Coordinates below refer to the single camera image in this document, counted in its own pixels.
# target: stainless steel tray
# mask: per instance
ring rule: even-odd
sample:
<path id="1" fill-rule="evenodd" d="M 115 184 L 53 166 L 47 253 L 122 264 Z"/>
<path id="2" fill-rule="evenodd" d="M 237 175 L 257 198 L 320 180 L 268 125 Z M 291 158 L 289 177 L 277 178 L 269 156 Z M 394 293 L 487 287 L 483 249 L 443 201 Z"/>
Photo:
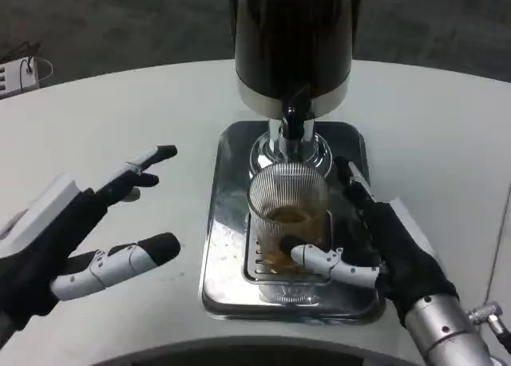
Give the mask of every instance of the stainless steel tray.
<path id="1" fill-rule="evenodd" d="M 316 122 L 334 155 L 342 154 L 366 173 L 363 139 L 355 128 L 340 122 Z M 372 290 L 330 282 L 314 274 L 276 275 L 260 261 L 251 240 L 246 192 L 252 145 L 267 130 L 264 121 L 242 121 L 220 137 L 208 234 L 204 247 L 200 295 L 214 316 L 233 320 L 341 320 L 367 322 L 384 309 L 384 300 Z M 332 248 L 342 245 L 332 221 L 356 218 L 332 177 L 329 224 Z"/>

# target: dark floor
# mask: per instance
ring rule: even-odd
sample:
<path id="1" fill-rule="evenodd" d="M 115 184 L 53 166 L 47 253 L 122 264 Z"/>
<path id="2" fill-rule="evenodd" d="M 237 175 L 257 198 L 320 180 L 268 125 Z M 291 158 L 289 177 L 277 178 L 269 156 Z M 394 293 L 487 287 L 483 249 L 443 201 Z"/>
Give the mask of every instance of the dark floor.
<path id="1" fill-rule="evenodd" d="M 232 56 L 227 0 L 0 0 L 0 55 L 24 40 L 49 84 Z M 363 0 L 355 57 L 511 82 L 511 0 Z"/>

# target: white table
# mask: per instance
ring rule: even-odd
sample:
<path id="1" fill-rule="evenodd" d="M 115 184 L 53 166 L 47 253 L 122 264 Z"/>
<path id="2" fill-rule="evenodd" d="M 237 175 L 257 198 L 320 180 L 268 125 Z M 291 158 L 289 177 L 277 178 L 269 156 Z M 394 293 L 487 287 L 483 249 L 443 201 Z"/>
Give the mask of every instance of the white table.
<path id="1" fill-rule="evenodd" d="M 509 103 L 511 85 L 503 82 L 354 62 L 343 111 L 324 118 L 359 128 L 376 194 L 405 201 L 467 308 L 484 299 L 511 180 Z M 0 364 L 85 365 L 190 340 L 268 333 L 417 360 L 390 304 L 381 320 L 360 327 L 226 322 L 201 308 L 216 143 L 228 125 L 247 119 L 261 118 L 241 103 L 232 61 L 108 74 L 0 101 L 0 221 L 61 171 L 84 188 L 99 185 L 123 160 L 176 144 L 179 154 L 152 169 L 160 184 L 138 202 L 112 208 L 78 252 L 164 231 L 183 246 L 161 268 L 33 318 L 0 352 Z M 511 323 L 511 292 L 502 281 L 509 246 L 492 294 Z"/>

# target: robotic hand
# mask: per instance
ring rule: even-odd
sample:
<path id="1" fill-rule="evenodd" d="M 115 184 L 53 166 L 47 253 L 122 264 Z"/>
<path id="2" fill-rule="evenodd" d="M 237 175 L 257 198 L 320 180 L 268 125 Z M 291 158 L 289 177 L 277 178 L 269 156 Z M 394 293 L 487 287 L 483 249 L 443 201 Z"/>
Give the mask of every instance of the robotic hand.
<path id="1" fill-rule="evenodd" d="M 499 341 L 511 351 L 511 336 L 498 316 L 497 304 L 461 309 L 454 285 L 442 271 L 426 236 L 404 204 L 374 199 L 370 187 L 353 162 L 335 159 L 338 180 L 369 232 L 382 258 L 379 268 L 349 265 L 342 249 L 328 253 L 296 237 L 285 237 L 280 248 L 306 269 L 332 280 L 365 288 L 378 288 L 394 303 L 399 320 L 409 332 L 427 364 L 435 366 L 492 366 L 493 360 L 475 326 L 488 322 Z"/>
<path id="2" fill-rule="evenodd" d="M 127 280 L 170 261 L 180 251 L 171 233 L 68 258 L 119 201 L 135 201 L 140 187 L 158 184 L 144 173 L 177 154 L 158 146 L 125 163 L 99 190 L 81 191 L 67 174 L 57 177 L 30 206 L 0 229 L 0 347 L 34 315 Z"/>

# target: metal wrist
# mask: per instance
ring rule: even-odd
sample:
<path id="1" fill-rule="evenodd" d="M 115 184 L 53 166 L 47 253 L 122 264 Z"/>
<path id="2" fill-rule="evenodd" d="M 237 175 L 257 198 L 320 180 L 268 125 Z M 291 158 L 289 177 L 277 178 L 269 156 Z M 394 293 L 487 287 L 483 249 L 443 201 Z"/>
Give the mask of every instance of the metal wrist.
<path id="1" fill-rule="evenodd" d="M 405 325 L 422 357 L 434 365 L 491 362 L 486 344 L 453 296 L 425 296 L 406 314 Z"/>

